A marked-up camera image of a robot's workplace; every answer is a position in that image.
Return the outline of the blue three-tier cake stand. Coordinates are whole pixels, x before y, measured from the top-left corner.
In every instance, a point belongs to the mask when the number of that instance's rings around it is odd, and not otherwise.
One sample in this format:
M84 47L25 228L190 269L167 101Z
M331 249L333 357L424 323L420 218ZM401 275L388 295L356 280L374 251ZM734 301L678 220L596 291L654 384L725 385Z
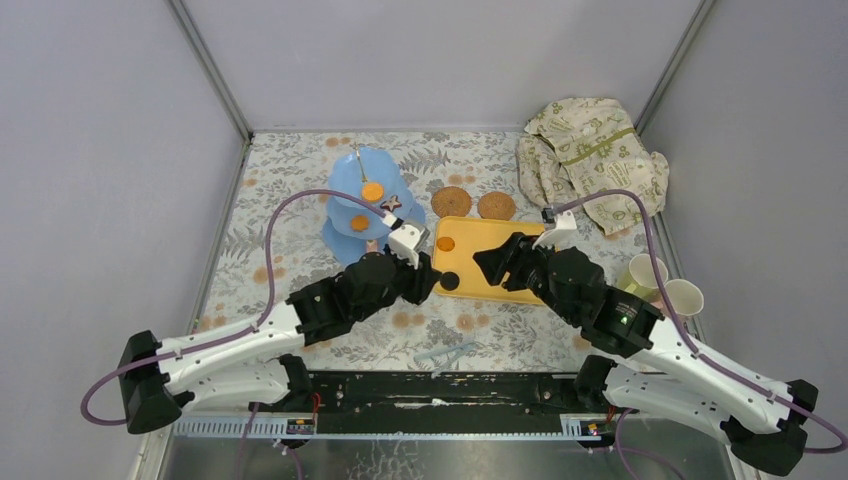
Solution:
M384 187L385 194L379 202L369 203L361 197L361 188L366 182L378 182ZM367 203L362 206L336 196L327 200L327 220L322 227L322 238L336 260L344 266L359 260L368 252L381 251L386 244L390 230L372 208L392 213L404 220L426 223L424 208L415 200L398 164L386 150L358 147L354 152L339 158L330 172L328 188ZM382 210L380 204L392 195L397 195L403 206L394 212ZM366 231L351 230L350 220L356 215L369 218L370 227Z

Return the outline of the orange flower cookie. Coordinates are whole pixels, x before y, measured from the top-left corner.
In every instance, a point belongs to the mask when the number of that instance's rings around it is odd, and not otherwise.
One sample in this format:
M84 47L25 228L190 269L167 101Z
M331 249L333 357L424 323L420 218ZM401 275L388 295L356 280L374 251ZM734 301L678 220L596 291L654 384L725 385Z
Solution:
M353 232L364 232L370 227L370 220L365 215L356 215L350 220L350 228Z

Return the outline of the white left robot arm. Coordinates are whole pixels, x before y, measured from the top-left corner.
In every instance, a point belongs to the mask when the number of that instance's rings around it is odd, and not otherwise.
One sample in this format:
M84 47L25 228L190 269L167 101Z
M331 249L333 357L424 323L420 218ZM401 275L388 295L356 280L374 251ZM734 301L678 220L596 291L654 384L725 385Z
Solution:
M426 254L413 267L389 252L368 253L291 293L266 318L163 340L137 333L119 363L126 429L138 435L191 410L255 404L311 413L316 393L299 350L348 334L399 299L422 304L441 275Z

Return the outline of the black round cookie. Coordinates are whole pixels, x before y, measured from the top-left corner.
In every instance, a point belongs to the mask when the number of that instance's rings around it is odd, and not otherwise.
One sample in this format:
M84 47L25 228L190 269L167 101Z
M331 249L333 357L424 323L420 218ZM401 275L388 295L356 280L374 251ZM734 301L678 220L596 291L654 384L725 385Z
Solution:
M455 272L444 272L439 280L440 286L445 291L454 291L460 285L459 275Z

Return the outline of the star shaped cookie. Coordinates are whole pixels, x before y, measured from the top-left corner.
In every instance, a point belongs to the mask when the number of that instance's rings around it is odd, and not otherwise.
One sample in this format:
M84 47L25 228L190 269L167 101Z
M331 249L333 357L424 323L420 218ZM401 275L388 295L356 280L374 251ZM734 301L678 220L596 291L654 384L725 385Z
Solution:
M389 198L387 198L386 200L384 200L380 204L380 208L382 210L387 211L387 212L394 212L395 210L401 208L402 206L403 206L403 203L400 201L400 199L397 195L390 196Z

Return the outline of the orange waffle cookie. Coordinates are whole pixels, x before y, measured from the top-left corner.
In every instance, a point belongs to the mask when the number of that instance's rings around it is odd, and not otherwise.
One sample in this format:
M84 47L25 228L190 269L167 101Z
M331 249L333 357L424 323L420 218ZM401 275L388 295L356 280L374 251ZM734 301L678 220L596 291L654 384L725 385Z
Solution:
M361 188L361 197L369 203L379 202L384 194L384 187L378 182L366 182Z

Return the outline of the woven rattan coaster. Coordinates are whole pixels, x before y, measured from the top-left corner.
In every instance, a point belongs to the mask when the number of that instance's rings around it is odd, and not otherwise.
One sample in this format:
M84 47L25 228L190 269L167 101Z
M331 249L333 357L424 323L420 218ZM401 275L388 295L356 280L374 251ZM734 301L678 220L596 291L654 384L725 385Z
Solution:
M509 221L516 213L516 204L510 195L494 191L480 198L477 210L481 218Z
M471 210L472 199L469 193L459 187L449 186L438 190L431 198L431 208L440 218L465 217Z

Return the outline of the light blue tongs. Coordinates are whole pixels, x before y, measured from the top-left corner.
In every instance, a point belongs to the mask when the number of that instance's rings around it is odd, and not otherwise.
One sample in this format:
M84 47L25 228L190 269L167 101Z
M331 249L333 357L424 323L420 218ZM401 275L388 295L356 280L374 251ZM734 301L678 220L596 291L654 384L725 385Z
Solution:
M444 356L445 361L441 365L435 366L431 371L430 376L432 379L435 379L442 375L444 372L446 372L454 363L456 363L463 356L473 351L475 348L476 343L474 341L466 341L457 345L434 349L417 354L413 357L413 361L424 362L426 360L433 360L437 357Z

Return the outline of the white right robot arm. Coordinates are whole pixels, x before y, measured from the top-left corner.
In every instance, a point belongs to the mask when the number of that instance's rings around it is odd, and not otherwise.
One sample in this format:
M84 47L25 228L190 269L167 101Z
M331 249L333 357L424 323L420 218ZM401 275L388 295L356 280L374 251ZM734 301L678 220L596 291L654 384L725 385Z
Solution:
M699 430L748 465L787 476L804 455L808 435L796 407L814 408L818 390L804 380L776 381L717 355L693 353L686 331L634 294L608 285L604 270L575 247L538 247L512 234L473 254L486 282L530 291L600 355L584 362L573 396L583 410L631 408Z

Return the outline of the yellow serving tray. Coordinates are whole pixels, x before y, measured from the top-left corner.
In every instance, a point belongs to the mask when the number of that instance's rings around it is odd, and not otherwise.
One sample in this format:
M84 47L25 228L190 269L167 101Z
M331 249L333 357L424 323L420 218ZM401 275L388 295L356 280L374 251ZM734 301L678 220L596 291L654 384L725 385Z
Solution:
M443 296L502 303L540 305L530 290L508 291L509 273L500 248L512 235L537 236L540 223L448 216L435 229L432 266L443 274L434 292Z

